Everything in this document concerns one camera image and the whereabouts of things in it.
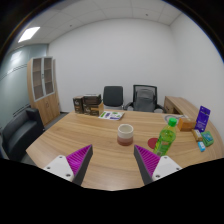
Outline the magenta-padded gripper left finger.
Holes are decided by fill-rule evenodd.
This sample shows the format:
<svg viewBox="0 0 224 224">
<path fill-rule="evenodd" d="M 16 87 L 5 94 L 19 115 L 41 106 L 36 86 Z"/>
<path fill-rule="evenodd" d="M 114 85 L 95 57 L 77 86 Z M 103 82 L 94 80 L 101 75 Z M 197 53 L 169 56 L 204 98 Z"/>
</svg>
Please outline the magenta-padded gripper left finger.
<svg viewBox="0 0 224 224">
<path fill-rule="evenodd" d="M 92 155 L 93 147 L 88 145 L 68 156 L 57 156 L 44 167 L 44 170 L 80 186 Z"/>
</svg>

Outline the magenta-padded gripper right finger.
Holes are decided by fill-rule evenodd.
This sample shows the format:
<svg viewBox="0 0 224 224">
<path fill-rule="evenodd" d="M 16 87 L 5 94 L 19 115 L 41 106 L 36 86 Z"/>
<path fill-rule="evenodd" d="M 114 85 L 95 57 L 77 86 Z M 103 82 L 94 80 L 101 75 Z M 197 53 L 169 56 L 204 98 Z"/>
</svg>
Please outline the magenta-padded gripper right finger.
<svg viewBox="0 0 224 224">
<path fill-rule="evenodd" d="M 145 185 L 181 170 L 169 156 L 160 157 L 138 145 L 134 146 L 134 156 Z"/>
</svg>

